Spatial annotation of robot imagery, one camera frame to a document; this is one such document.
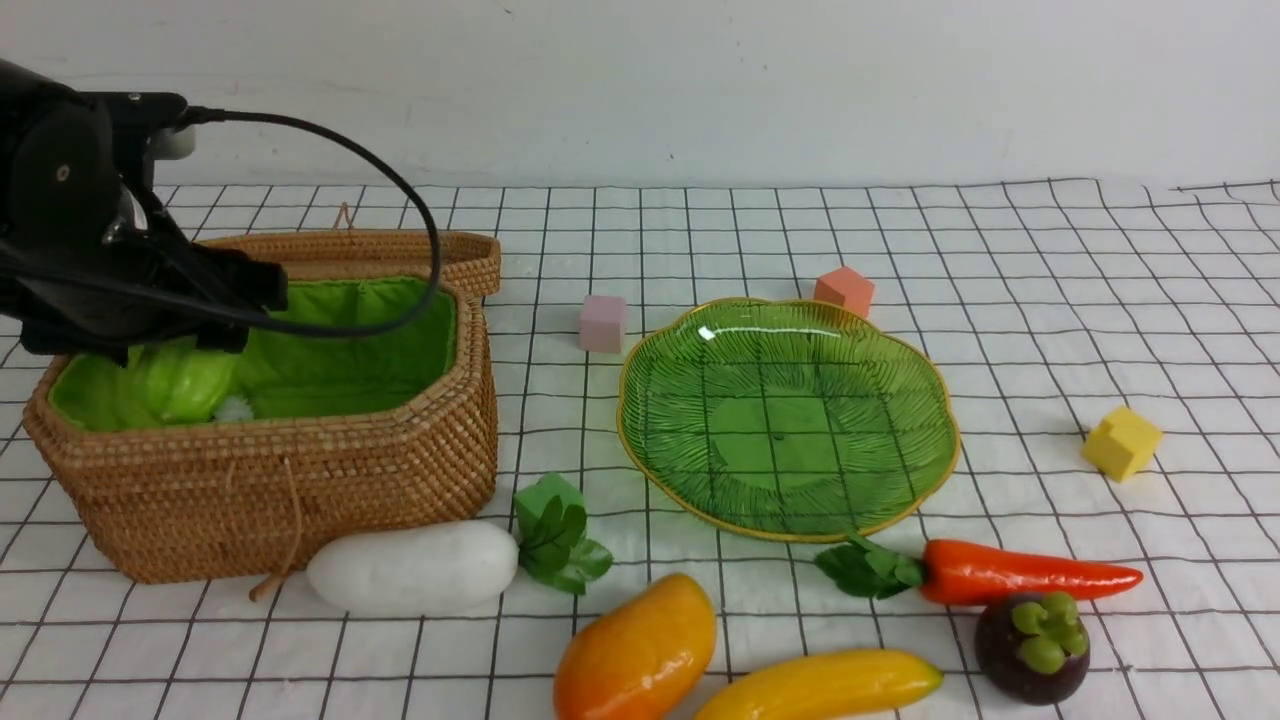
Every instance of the white wall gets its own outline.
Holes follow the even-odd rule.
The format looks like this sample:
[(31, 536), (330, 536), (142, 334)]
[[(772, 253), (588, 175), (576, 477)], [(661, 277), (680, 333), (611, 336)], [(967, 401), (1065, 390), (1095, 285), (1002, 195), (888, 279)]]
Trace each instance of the white wall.
[[(440, 184), (1280, 174), (1276, 0), (0, 0), (82, 88), (291, 113)], [(166, 182), (361, 182), (219, 127)]]

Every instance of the black cable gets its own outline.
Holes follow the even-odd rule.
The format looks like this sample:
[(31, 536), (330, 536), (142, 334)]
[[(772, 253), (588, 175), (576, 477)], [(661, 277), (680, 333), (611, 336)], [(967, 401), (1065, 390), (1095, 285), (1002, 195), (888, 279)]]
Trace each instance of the black cable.
[(422, 215), (422, 222), (426, 224), (426, 236), (431, 246), (431, 273), (426, 282), (426, 290), (419, 299), (417, 305), (410, 309), (407, 313), (401, 315), (394, 320), (388, 320), (385, 323), (378, 323), (372, 325), (347, 325), (347, 327), (329, 327), (329, 325), (312, 325), (307, 323), (296, 323), (292, 320), (279, 320), (255, 313), (252, 310), (241, 310), (236, 307), (227, 307), (214, 302), (205, 302), (193, 297), (187, 297), (184, 295), (178, 295), (173, 292), (166, 292), (161, 290), (150, 288), (146, 286), (138, 286), (125, 282), (119, 282), (109, 278), (97, 278), (83, 273), (68, 272), (52, 268), (36, 268), (31, 265), (15, 264), (9, 260), (0, 258), (0, 272), (9, 274), (14, 278), (44, 281), (50, 283), (67, 284), (73, 287), (79, 287), (82, 290), (92, 290), (97, 292), (106, 292), (110, 295), (118, 295), (129, 297), (133, 300), (140, 300), (150, 302), (152, 305), (165, 307), (168, 310), (174, 310), (184, 315), (193, 318), (201, 318), (205, 320), (227, 323), (233, 325), (244, 325), (250, 328), (278, 332), (284, 334), (300, 336), (300, 337), (312, 337), (312, 338), (334, 338), (334, 340), (355, 340), (364, 337), (374, 337), (390, 331), (399, 329), (415, 319), (417, 319), (422, 313), (426, 311), (431, 301), (435, 299), (435, 293), (440, 287), (440, 270), (443, 266), (443, 260), (440, 258), (440, 231), (435, 227), (435, 219), (431, 217), (431, 211), (426, 208), (426, 202), (422, 197), (413, 190), (408, 182), (404, 181), (390, 165), (384, 163), (376, 155), (366, 150), (360, 143), (349, 140), (329, 128), (310, 123), (307, 120), (301, 120), (297, 118), (289, 118), (287, 115), (275, 115), (270, 113), (241, 113), (236, 110), (219, 110), (211, 108), (191, 108), (184, 115), (180, 127), (189, 127), (205, 123), (216, 122), (250, 122), (250, 123), (262, 123), (283, 126), (294, 129), (301, 129), (311, 135), (316, 135), (332, 142), (335, 142), (347, 150), (355, 152), (366, 163), (376, 168), (380, 173), (387, 176), (392, 183), (396, 184), (404, 195), (408, 196), (410, 202), (417, 208), (419, 214)]

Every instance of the woven basket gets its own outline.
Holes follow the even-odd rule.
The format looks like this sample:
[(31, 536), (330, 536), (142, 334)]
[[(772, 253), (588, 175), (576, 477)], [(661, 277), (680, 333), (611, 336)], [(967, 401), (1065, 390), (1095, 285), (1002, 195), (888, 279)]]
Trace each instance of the woven basket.
[[(262, 236), (239, 242), (298, 281), (426, 275), (420, 263), (320, 263), (347, 233), (310, 240), (275, 255), (260, 251)], [(83, 432), (50, 405), (69, 363), (59, 357), (23, 424), (120, 573), (138, 583), (270, 574), (256, 600), (334, 538), (468, 519), (493, 497), (497, 396), (484, 310), (452, 283), (442, 292), (457, 300), (454, 364), (389, 411)]]
[[(339, 231), (346, 224), (346, 229)], [(248, 252), (266, 263), (347, 264), (421, 263), (431, 260), (426, 231), (357, 229), (346, 204), (338, 209), (333, 231), (284, 232), (218, 238), (204, 242)], [(444, 266), (440, 279), (467, 295), (484, 297), (502, 284), (502, 251), (498, 241), (468, 232), (442, 231)]]

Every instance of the yellow banana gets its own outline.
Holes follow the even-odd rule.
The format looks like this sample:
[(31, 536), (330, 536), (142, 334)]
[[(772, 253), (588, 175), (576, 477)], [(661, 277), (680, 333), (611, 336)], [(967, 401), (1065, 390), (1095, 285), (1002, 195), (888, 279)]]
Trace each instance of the yellow banana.
[(717, 693), (694, 720), (837, 720), (905, 707), (942, 673), (897, 650), (810, 655), (756, 670)]

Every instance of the artificial vegetable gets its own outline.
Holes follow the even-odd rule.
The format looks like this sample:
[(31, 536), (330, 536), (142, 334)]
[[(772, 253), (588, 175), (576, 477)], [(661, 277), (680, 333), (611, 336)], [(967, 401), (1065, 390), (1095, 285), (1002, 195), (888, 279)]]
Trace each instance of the artificial vegetable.
[(497, 601), (516, 578), (520, 548), (485, 520), (340, 537), (307, 562), (321, 600), (365, 618), (453, 615)]
[(658, 720), (716, 652), (716, 609), (689, 575), (666, 575), (570, 641), (556, 670), (558, 720)]
[(938, 605), (979, 606), (1020, 592), (1065, 592), (1075, 600), (1121, 593), (1143, 580), (1140, 570), (998, 547), (934, 539), (916, 560), (861, 536), (814, 560), (845, 593), (887, 598), (910, 588)]
[(982, 611), (974, 655), (1004, 693), (1028, 705), (1053, 705), (1071, 697), (1088, 675), (1089, 632), (1071, 596), (1018, 593)]
[(828, 652), (731, 683), (694, 720), (837, 720), (906, 707), (941, 685), (942, 673), (908, 652)]
[(230, 395), (237, 360), (229, 352), (201, 350), (189, 338), (133, 347), (119, 389), (141, 400), (137, 405), (160, 424), (205, 423)]
[(520, 566), (529, 577), (572, 593), (609, 571), (613, 555), (586, 537), (586, 507), (582, 493), (558, 473), (543, 475), (516, 493), (516, 524), (520, 528)]

